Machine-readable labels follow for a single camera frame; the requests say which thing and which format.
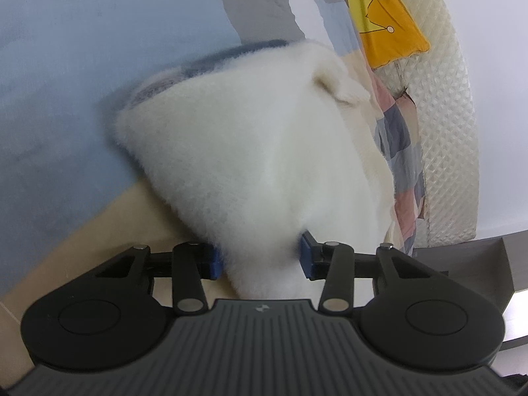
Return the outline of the white striped fleece sweater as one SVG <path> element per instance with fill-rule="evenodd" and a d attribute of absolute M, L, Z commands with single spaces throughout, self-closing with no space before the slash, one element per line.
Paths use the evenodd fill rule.
<path fill-rule="evenodd" d="M 318 301 L 300 238 L 371 253 L 392 233 L 395 186 L 371 95 L 337 53 L 303 40 L 162 73 L 116 117 L 153 189 L 216 246 L 244 299 Z"/>

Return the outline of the grey cabinet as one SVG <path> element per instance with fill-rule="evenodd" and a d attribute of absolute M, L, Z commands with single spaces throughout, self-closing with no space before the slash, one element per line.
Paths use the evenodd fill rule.
<path fill-rule="evenodd" d="M 502 349 L 527 343 L 527 232 L 417 248 L 414 257 L 489 299 L 503 314 Z"/>

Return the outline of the cream quilted headboard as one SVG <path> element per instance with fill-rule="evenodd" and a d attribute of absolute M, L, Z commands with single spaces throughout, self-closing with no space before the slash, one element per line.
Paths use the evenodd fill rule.
<path fill-rule="evenodd" d="M 377 69 L 390 91 L 417 107 L 425 212 L 415 245 L 472 240 L 479 208 L 479 142 L 469 75 L 444 0 L 402 0 L 430 50 Z"/>

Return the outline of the yellow crown cushion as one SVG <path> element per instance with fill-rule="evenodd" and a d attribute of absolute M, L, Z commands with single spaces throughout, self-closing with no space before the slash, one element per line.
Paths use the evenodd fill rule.
<path fill-rule="evenodd" d="M 371 68 L 430 50 L 402 0 L 347 0 Z"/>

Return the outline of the patchwork plaid bed quilt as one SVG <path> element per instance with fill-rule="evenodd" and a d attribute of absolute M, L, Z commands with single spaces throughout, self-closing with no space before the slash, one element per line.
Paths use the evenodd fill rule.
<path fill-rule="evenodd" d="M 190 237 L 115 142 L 148 77 L 241 44 L 315 39 L 366 82 L 414 246 L 424 182 L 417 110 L 367 66 L 346 0 L 1 0 L 1 385 L 32 368 L 20 321 L 40 296 L 132 243 Z"/>

